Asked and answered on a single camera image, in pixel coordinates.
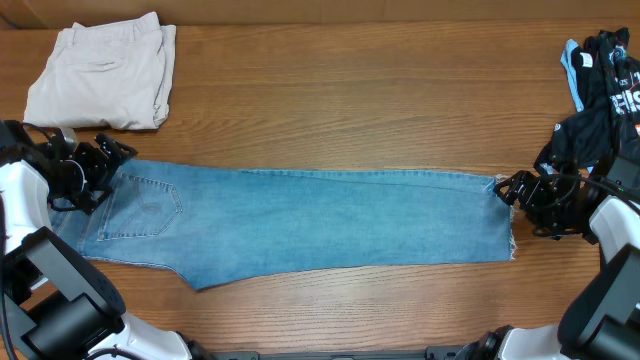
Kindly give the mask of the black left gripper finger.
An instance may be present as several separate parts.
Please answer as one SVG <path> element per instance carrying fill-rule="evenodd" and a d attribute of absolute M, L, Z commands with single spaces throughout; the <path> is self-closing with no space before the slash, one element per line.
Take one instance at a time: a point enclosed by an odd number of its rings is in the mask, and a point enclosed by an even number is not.
<path fill-rule="evenodd" d="M 113 192 L 111 187 L 85 190 L 74 198 L 74 205 L 87 215 L 91 215 Z"/>
<path fill-rule="evenodd" d="M 95 142 L 106 156 L 110 165 L 122 165 L 135 158 L 138 154 L 135 148 L 120 143 L 105 133 L 97 134 Z"/>

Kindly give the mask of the blue denim jeans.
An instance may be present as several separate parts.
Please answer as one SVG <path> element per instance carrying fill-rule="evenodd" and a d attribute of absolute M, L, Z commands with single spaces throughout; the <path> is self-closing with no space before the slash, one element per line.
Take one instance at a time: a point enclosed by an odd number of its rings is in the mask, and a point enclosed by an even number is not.
<path fill-rule="evenodd" d="M 373 265 L 512 259 L 492 176 L 428 170 L 221 169 L 133 160 L 91 214 L 59 201 L 54 232 L 92 260 L 167 269 L 201 290 Z"/>

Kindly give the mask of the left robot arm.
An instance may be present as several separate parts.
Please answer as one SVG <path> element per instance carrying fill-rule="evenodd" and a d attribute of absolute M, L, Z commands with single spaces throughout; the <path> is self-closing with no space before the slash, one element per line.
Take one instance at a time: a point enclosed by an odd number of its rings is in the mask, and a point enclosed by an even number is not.
<path fill-rule="evenodd" d="M 92 214 L 136 150 L 103 133 L 79 142 L 70 129 L 36 143 L 30 127 L 1 123 L 1 336 L 9 358 L 208 358 L 195 341 L 129 314 L 110 280 L 53 231 L 55 200 Z"/>

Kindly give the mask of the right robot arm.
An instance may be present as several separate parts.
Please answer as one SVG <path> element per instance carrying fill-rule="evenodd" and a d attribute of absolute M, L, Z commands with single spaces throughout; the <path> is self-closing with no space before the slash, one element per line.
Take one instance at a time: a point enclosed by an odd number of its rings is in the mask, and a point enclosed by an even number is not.
<path fill-rule="evenodd" d="M 518 205 L 538 237 L 580 235 L 599 248 L 600 270 L 556 325 L 503 326 L 455 353 L 457 359 L 639 360 L 639 164 L 615 155 L 588 176 L 519 171 L 495 193 Z"/>

